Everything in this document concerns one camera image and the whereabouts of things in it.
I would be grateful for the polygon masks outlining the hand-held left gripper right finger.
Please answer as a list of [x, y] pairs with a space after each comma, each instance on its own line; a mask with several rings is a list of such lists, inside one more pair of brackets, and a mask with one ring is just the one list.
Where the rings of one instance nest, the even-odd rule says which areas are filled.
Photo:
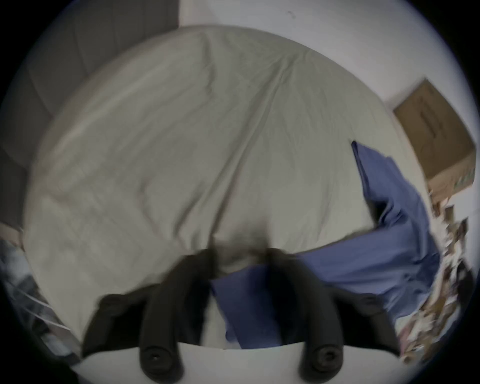
[[283, 345], [304, 342], [298, 374], [326, 383], [344, 363], [344, 346], [400, 356], [381, 297], [324, 283], [297, 256], [267, 249], [266, 287]]

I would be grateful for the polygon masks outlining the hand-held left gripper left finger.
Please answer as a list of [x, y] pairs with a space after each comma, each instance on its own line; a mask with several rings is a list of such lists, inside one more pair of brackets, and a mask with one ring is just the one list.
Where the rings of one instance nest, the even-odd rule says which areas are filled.
[[83, 337], [82, 357], [138, 347], [149, 379], [180, 381], [184, 367], [178, 344], [201, 344], [216, 258], [212, 249], [186, 255], [159, 283], [101, 297]]

